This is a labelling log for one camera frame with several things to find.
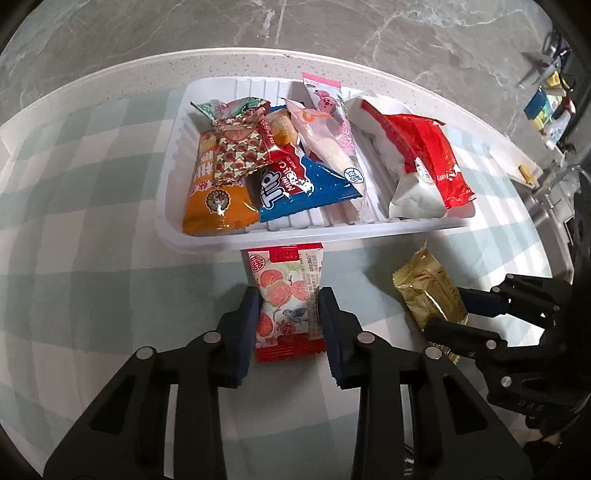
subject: gold snack package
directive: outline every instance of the gold snack package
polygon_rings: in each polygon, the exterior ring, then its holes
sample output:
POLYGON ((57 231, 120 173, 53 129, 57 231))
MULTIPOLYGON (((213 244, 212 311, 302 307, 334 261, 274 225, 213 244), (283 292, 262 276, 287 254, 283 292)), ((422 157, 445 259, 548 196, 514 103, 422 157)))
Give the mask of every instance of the gold snack package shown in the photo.
MULTIPOLYGON (((460 292, 441 264, 429 253, 427 244, 392 275, 394 287, 400 292, 419 328, 423 330, 432 317, 465 325, 468 312, 460 292)), ((445 346, 436 345, 457 363, 459 356, 445 346)))

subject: orange snack package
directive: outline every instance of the orange snack package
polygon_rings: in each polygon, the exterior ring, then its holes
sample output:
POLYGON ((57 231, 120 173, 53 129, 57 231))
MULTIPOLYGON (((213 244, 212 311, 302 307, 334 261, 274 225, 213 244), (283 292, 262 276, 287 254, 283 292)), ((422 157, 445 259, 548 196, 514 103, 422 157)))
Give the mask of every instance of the orange snack package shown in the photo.
POLYGON ((183 219, 183 233, 238 230, 259 221, 244 181, 214 186, 217 137, 204 132, 199 139, 199 157, 183 219))

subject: sink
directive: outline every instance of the sink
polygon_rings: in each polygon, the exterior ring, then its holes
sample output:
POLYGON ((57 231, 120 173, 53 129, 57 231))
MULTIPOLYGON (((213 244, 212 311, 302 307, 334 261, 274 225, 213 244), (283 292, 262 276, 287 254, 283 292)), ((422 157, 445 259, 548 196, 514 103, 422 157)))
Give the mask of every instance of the sink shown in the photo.
POLYGON ((564 223, 556 218, 551 209, 538 203, 532 197, 529 187, 516 181, 512 181, 512 183, 527 208, 542 240, 552 276, 572 283, 574 266, 569 253, 570 237, 564 223))

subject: tablecloth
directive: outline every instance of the tablecloth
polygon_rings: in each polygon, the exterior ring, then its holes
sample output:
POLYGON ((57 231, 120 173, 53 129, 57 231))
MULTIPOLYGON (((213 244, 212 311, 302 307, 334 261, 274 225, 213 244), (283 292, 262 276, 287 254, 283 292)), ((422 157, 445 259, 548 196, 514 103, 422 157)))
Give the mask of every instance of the tablecloth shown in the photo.
MULTIPOLYGON (((182 96, 153 92, 78 111, 33 132, 0 174, 0 421, 39 471, 134 350, 184 346, 214 329, 248 283, 240 252, 177 254, 155 234, 155 194, 182 96)), ((391 274, 426 239, 462 287, 489 289, 505 273, 550 275, 488 146, 453 128, 446 134, 478 196, 470 227, 325 245, 322 284, 365 329, 404 348, 422 340, 391 274)), ((513 345, 539 334, 510 317, 471 322, 513 345)), ((460 367, 482 390, 473 363, 460 367)), ((358 391, 336 387, 325 355, 253 362, 240 389, 220 391, 230 479, 349 478, 358 401, 358 391)), ((168 473, 172 438, 169 428, 168 473)))

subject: pink snack package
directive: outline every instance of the pink snack package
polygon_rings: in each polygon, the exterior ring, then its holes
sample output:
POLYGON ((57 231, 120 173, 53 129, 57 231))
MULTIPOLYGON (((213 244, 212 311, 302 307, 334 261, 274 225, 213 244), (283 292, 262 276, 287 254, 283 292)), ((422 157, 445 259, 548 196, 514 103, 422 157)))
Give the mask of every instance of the pink snack package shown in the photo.
POLYGON ((353 135, 351 134, 351 125, 347 119, 347 110, 341 93, 341 82, 329 80, 311 73, 301 74, 304 80, 304 86, 308 90, 308 95, 314 104, 314 108, 320 112, 331 115, 339 123, 340 130, 336 135, 336 141, 343 149, 345 154, 354 157, 355 145, 353 144, 353 135))
POLYGON ((374 220, 373 210, 365 193, 367 186, 357 157, 347 155, 337 141, 339 123, 326 112, 304 107, 294 100, 285 99, 291 114, 291 123, 301 135, 306 147, 312 150, 327 167, 340 173, 361 194, 361 198, 351 200, 357 217, 361 222, 374 220))

